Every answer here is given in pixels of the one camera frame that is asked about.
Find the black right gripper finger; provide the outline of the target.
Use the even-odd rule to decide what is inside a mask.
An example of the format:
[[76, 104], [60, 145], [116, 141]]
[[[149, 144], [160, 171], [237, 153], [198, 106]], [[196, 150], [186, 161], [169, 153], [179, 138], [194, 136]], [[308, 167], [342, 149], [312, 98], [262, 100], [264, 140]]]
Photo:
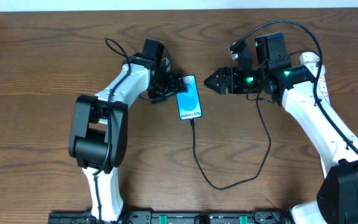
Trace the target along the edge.
[[208, 78], [204, 80], [205, 86], [225, 86], [226, 78], [225, 78], [225, 68], [218, 68], [215, 72], [213, 72]]
[[216, 93], [218, 93], [220, 95], [225, 95], [226, 94], [226, 87], [225, 86], [205, 84], [205, 87], [209, 88], [210, 90], [215, 91]]

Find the blue Galaxy smartphone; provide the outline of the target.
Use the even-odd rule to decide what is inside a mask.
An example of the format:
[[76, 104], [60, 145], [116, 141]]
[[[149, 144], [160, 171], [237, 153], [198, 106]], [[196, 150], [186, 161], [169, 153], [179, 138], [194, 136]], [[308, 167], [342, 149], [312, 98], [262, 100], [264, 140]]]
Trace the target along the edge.
[[182, 121], [200, 118], [203, 115], [194, 75], [183, 77], [186, 91], [176, 95], [179, 117]]

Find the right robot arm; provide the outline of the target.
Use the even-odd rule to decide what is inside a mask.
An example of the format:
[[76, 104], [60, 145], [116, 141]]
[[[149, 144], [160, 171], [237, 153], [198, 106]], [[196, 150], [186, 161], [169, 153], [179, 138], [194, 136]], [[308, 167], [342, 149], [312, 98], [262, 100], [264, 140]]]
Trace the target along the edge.
[[229, 48], [236, 67], [217, 69], [204, 85], [221, 95], [264, 92], [300, 124], [318, 151], [324, 182], [316, 198], [294, 206], [283, 223], [358, 223], [358, 137], [329, 102], [325, 68], [313, 52], [291, 64], [282, 33], [255, 38], [258, 67], [245, 42]]

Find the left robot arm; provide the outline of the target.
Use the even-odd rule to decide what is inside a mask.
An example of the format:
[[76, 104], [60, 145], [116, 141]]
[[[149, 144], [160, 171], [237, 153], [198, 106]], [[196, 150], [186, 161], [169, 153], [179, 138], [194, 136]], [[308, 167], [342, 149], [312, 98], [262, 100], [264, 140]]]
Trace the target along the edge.
[[181, 74], [172, 71], [165, 46], [147, 39], [141, 52], [128, 55], [120, 44], [113, 51], [124, 57], [119, 75], [95, 95], [75, 102], [69, 155], [85, 174], [91, 199], [90, 217], [96, 223], [116, 223], [124, 207], [118, 168], [127, 149], [129, 108], [147, 92], [147, 101], [166, 101], [186, 88]]

